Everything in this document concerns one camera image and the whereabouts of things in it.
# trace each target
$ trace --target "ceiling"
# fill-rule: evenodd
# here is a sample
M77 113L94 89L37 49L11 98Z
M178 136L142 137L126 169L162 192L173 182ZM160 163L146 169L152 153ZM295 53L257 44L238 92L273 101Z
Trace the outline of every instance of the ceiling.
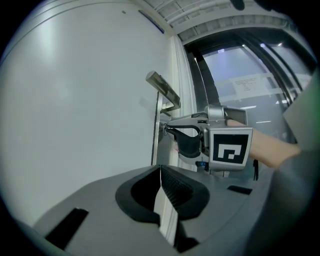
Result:
M244 0L244 10L230 0L144 0L169 24L183 44L220 31L267 27L296 30L284 14L267 11L253 0Z

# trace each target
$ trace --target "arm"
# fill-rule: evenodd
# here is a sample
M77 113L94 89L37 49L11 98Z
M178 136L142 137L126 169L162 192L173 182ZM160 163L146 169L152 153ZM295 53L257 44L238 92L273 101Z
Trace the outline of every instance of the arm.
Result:
M227 122L228 126L244 125L234 120ZM283 142L253 129L249 157L257 159L268 167L278 169L285 160L299 155L300 152L297 144Z

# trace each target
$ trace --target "fluorescent light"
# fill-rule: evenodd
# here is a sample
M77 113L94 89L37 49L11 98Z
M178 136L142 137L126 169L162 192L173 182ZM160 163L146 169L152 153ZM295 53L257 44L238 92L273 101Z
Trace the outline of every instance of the fluorescent light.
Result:
M288 101L286 99L282 100L282 103L288 103Z
M254 109L256 106L244 106L244 107L241 107L241 109L243 110L248 110L248 109Z

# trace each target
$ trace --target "gray sleeve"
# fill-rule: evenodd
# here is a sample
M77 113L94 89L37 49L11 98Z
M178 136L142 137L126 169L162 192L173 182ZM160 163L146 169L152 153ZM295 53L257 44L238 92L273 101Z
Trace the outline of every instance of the gray sleeve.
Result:
M246 255L256 255L292 230L310 206L320 177L320 150L286 160L271 180L262 213L251 233Z

